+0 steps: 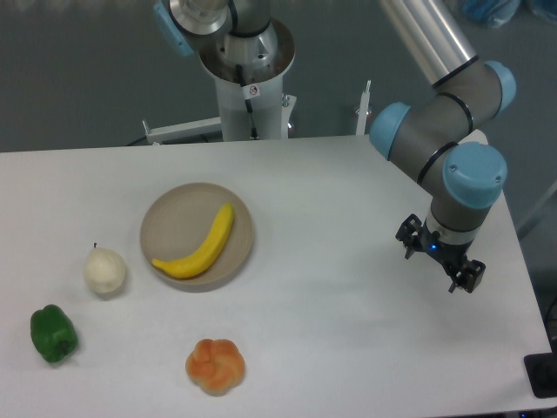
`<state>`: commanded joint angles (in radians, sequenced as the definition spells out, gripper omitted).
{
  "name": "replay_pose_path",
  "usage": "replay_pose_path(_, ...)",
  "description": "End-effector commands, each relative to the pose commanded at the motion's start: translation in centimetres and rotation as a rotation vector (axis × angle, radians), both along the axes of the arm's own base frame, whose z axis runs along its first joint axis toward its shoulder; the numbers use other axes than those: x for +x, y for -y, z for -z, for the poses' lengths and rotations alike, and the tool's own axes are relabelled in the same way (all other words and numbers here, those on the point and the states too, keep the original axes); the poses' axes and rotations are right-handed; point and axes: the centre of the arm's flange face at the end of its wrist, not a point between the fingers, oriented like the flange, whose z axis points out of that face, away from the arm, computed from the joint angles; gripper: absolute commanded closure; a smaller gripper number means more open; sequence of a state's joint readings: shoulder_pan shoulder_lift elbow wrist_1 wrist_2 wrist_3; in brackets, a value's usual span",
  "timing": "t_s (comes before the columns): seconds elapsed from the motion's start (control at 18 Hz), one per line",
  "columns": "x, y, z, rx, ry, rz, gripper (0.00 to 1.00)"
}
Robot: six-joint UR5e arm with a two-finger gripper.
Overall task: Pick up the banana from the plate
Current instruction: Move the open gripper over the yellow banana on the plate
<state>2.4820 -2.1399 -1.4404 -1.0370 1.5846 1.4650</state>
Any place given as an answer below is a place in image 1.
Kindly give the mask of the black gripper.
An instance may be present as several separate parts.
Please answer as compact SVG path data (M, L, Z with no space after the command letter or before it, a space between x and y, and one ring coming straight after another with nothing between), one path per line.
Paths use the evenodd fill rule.
M482 281L486 265L478 260L466 259L471 242L456 245L441 241L440 233L431 232L427 226L423 226L414 213L401 223L395 239L406 249L406 260L415 253L423 252L441 264L446 272L457 272L451 275L449 293L453 293L457 288L472 293Z

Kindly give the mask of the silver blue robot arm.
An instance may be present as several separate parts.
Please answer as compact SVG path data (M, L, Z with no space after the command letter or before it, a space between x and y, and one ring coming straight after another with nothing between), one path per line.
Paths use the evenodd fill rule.
M388 105L370 128L375 149L432 198L427 216L408 217L396 237L407 255L427 254L453 288L472 292L485 266L466 253L501 194L507 163L468 136L512 102L516 83L504 65L479 59L441 1L381 8L435 90L418 109ZM282 78L295 47L268 2L158 1L153 13L177 54L198 55L213 77L224 140L287 136Z

